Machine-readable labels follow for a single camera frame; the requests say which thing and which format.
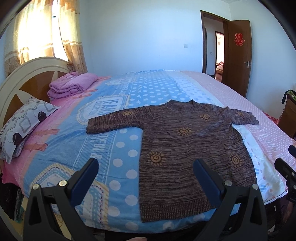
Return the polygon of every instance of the headboard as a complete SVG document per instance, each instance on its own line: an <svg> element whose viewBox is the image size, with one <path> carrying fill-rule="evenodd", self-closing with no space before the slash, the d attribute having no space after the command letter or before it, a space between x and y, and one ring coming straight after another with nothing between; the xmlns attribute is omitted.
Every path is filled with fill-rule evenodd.
<svg viewBox="0 0 296 241"><path fill-rule="evenodd" d="M15 69L0 86L0 129L30 97L49 102L49 84L69 72L67 64L59 58L41 57Z"/></svg>

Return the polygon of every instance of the ceiling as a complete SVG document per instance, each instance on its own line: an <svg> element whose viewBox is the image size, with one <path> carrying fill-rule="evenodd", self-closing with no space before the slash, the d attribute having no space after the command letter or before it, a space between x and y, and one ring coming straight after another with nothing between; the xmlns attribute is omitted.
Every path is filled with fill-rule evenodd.
<svg viewBox="0 0 296 241"><path fill-rule="evenodd" d="M240 1L240 0L221 0L221 1L227 2L229 4L229 3L237 2L237 1Z"/></svg>

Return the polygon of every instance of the pink folded blanket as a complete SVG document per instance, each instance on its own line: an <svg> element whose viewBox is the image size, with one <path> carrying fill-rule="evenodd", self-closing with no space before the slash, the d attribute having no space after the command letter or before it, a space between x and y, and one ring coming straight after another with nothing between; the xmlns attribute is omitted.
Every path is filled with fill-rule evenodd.
<svg viewBox="0 0 296 241"><path fill-rule="evenodd" d="M59 99L81 93L87 90L98 79L100 78L97 75L91 73L85 73L79 76L72 75L67 78L61 77L49 84L50 90L47 92L47 95L51 99Z"/></svg>

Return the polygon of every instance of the red chinese character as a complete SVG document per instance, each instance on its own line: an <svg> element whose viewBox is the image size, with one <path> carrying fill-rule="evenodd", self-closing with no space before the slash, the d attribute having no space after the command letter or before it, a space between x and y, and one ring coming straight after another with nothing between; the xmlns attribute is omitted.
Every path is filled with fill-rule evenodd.
<svg viewBox="0 0 296 241"><path fill-rule="evenodd" d="M242 46L244 44L244 40L242 39L242 33L236 33L235 34L235 39L234 39L235 43L237 44L237 46Z"/></svg>

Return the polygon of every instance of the door frame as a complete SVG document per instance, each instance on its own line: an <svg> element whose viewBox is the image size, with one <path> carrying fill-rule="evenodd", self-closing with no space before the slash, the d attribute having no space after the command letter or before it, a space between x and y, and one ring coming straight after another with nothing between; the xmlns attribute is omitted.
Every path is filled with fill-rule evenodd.
<svg viewBox="0 0 296 241"><path fill-rule="evenodd" d="M223 73L222 73L222 83L226 84L227 81L227 73L228 73L228 43L229 43L229 37L228 37L228 22L230 20L223 18L221 16L218 16L216 14L206 12L201 10L200 11L201 19L202 19L202 38L203 38L203 60L202 60L202 72L206 74L207 71L207 62L206 62L206 36L205 36L205 23L204 18L210 18L213 20L217 20L219 22L223 23L223 34L224 34L224 65L223 65Z"/></svg>
<svg viewBox="0 0 296 241"><path fill-rule="evenodd" d="M216 40L216 56L215 56L216 63L215 63L215 73L214 73L214 76L215 77L216 77L216 69L217 69L217 33L219 33L219 34L221 34L221 35L224 36L224 33L215 31L215 40Z"/></svg>

